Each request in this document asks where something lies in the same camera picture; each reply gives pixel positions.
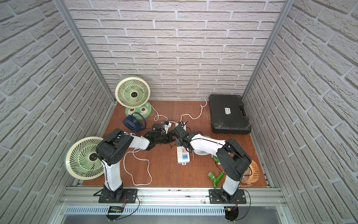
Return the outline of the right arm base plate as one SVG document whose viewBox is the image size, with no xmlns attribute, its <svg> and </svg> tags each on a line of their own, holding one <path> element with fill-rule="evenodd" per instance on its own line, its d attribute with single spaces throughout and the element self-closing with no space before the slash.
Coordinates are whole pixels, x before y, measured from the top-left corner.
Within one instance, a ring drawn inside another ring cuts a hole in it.
<svg viewBox="0 0 358 224">
<path fill-rule="evenodd" d="M 243 189 L 237 189 L 233 195 L 229 195 L 223 189 L 209 189 L 211 204 L 246 204 L 246 196 Z"/>
</svg>

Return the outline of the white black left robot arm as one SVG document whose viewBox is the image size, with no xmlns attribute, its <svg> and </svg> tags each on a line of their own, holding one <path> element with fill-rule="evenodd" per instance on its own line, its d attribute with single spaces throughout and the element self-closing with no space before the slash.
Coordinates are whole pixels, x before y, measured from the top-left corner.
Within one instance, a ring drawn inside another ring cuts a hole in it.
<svg viewBox="0 0 358 224">
<path fill-rule="evenodd" d="M 115 197 L 121 194 L 123 182 L 120 176 L 120 161 L 129 148 L 149 151 L 157 144 L 168 144 L 174 141 L 169 130 L 171 123 L 153 124 L 144 136 L 131 135 L 119 128 L 114 129 L 97 146 L 96 153 L 102 162 L 105 174 L 104 189 Z"/>
</svg>

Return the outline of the white power strip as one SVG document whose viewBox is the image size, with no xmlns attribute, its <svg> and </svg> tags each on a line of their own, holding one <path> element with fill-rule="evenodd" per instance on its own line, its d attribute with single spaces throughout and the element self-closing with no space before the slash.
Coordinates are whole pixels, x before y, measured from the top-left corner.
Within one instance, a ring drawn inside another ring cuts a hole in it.
<svg viewBox="0 0 358 224">
<path fill-rule="evenodd" d="M 183 121 L 176 124 L 176 126 L 177 125 L 183 126 L 184 129 L 186 130 L 186 124 Z M 186 165 L 187 163 L 189 163 L 190 162 L 190 153 L 188 152 L 187 148 L 178 147 L 177 144 L 176 144 L 176 147 L 177 147 L 178 163 L 181 165 Z"/>
</svg>

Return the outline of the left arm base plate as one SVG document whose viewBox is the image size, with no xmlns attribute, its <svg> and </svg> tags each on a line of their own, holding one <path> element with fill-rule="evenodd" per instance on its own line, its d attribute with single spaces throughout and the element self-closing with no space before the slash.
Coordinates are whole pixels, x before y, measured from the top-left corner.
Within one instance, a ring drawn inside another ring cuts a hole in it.
<svg viewBox="0 0 358 224">
<path fill-rule="evenodd" d="M 99 203 L 135 203 L 138 189 L 119 188 L 111 191 L 107 187 L 103 187 L 99 194 Z"/>
</svg>

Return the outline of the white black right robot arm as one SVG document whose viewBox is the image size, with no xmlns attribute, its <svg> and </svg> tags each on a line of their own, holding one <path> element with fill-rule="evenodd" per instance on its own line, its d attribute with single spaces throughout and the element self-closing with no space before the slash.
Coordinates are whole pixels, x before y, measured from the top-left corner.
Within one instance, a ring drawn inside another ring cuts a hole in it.
<svg viewBox="0 0 358 224">
<path fill-rule="evenodd" d="M 188 133 L 178 125 L 172 134 L 179 140 L 180 146 L 186 149 L 201 150 L 217 157 L 221 163 L 226 179 L 222 186 L 222 197 L 227 200 L 234 198 L 245 172 L 252 162 L 251 157 L 233 138 L 216 140 L 199 133 Z"/>
</svg>

